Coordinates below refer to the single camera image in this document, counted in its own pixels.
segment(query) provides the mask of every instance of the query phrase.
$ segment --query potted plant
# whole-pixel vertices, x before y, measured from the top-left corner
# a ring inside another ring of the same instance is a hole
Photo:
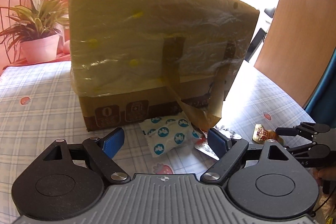
[[[7,51],[20,44],[29,64],[54,60],[59,35],[63,26],[69,24],[67,0],[30,0],[30,3],[31,8],[9,7],[16,13],[8,16],[15,23],[0,32],[1,43],[8,39]]]

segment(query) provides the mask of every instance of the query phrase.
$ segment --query plant pot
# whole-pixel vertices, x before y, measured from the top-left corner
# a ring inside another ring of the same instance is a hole
[[[43,63],[56,58],[59,35],[21,42],[21,49],[28,64]]]

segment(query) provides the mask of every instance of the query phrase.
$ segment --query wooden panel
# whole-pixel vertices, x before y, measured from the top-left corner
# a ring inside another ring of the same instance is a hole
[[[336,0],[279,0],[255,67],[303,106],[336,47]]]

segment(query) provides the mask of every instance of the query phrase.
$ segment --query blue circle logo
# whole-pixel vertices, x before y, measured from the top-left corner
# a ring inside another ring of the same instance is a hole
[[[147,135],[150,135],[152,132],[154,132],[155,131],[155,129],[154,128],[152,128],[152,129],[150,129],[148,132],[147,132]]]
[[[152,123],[158,123],[159,121],[161,121],[161,118],[160,118],[160,117],[155,117],[155,118],[152,118],[152,119],[151,119],[151,122],[152,122]]]
[[[161,155],[165,151],[165,147],[162,143],[158,143],[154,146],[154,153],[157,155]]]
[[[183,133],[176,133],[174,137],[174,141],[177,144],[181,144],[184,141],[184,134]]]
[[[193,137],[196,139],[199,139],[200,137],[198,136],[198,134],[196,133],[196,131],[193,131]]]
[[[167,137],[169,134],[169,129],[166,127],[162,127],[157,131],[157,134],[162,138]]]
[[[189,126],[189,125],[188,125],[188,122],[187,122],[185,119],[181,119],[181,120],[179,120],[178,125],[179,125],[180,127],[187,127],[187,126]]]
[[[168,119],[168,120],[166,120],[166,124],[168,124],[170,122],[174,122],[174,121],[176,121],[176,120],[175,119]]]

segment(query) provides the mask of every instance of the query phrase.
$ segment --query curtain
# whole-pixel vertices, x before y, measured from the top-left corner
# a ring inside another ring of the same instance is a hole
[[[305,111],[316,123],[336,128],[336,50]]]

